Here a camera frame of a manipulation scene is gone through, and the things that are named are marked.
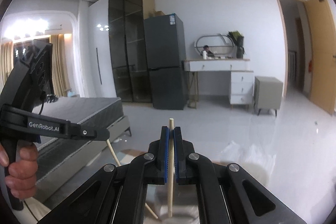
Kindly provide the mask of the person's left hand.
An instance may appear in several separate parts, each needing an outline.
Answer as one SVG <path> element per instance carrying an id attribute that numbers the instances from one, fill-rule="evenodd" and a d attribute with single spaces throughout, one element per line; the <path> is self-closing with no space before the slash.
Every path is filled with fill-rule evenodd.
<path id="1" fill-rule="evenodd" d="M 20 200 L 33 197 L 36 193 L 38 150 L 34 143 L 23 146 L 20 161 L 10 164 L 9 157 L 1 145 L 1 166 L 8 167 L 9 175 L 5 177 L 6 186 L 11 194 Z"/>

